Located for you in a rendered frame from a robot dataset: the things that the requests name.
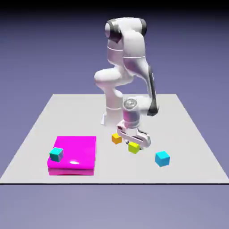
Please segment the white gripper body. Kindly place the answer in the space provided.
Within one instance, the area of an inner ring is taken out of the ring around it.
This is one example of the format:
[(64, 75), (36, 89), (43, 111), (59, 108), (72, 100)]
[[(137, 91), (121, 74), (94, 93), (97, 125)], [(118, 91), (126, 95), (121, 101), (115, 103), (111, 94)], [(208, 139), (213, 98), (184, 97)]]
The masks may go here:
[[(134, 134), (129, 135), (127, 131), (133, 130)], [(148, 148), (151, 145), (151, 138), (148, 133), (142, 132), (139, 128), (125, 128), (121, 123), (117, 125), (117, 133), (123, 139), (128, 140), (129, 142), (134, 142)]]

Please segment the small yellow-green cube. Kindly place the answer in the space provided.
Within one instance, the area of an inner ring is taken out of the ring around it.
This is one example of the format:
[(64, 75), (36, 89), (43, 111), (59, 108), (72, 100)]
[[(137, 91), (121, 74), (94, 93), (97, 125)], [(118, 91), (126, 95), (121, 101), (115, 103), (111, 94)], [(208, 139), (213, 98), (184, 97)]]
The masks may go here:
[(128, 143), (128, 151), (136, 154), (140, 151), (140, 145), (134, 142), (129, 142)]

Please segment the small orange cube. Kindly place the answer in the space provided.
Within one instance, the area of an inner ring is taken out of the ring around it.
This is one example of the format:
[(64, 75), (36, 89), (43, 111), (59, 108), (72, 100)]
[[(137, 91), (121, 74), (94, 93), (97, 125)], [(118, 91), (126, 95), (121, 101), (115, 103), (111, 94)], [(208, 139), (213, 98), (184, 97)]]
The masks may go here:
[(112, 142), (114, 144), (120, 144), (120, 143), (122, 143), (122, 137), (119, 136), (117, 133), (112, 134), (112, 138), (111, 139), (112, 139)]

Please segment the small blue cube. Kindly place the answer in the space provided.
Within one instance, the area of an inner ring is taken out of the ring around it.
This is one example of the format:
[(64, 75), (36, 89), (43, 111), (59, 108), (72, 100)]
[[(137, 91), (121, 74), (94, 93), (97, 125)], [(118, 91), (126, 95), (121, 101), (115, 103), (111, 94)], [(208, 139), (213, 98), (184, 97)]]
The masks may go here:
[(159, 167), (167, 166), (170, 164), (170, 156), (167, 152), (157, 152), (155, 154), (155, 162)]

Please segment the small teal cube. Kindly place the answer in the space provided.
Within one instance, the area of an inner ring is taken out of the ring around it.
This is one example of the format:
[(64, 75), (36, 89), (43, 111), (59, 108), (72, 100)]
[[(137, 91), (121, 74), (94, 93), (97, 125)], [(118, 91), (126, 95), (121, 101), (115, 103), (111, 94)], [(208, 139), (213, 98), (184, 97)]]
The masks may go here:
[(49, 153), (50, 159), (55, 162), (60, 162), (63, 158), (63, 155), (64, 150), (62, 148), (57, 147), (54, 147)]

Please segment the large magenta box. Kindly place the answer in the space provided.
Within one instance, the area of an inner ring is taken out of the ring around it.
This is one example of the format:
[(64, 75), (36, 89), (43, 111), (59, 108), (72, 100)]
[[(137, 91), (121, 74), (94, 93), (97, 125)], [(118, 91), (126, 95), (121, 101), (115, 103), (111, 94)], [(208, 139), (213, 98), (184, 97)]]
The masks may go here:
[(64, 150), (60, 162), (47, 160), (49, 175), (93, 176), (96, 160), (96, 136), (58, 136), (54, 147)]

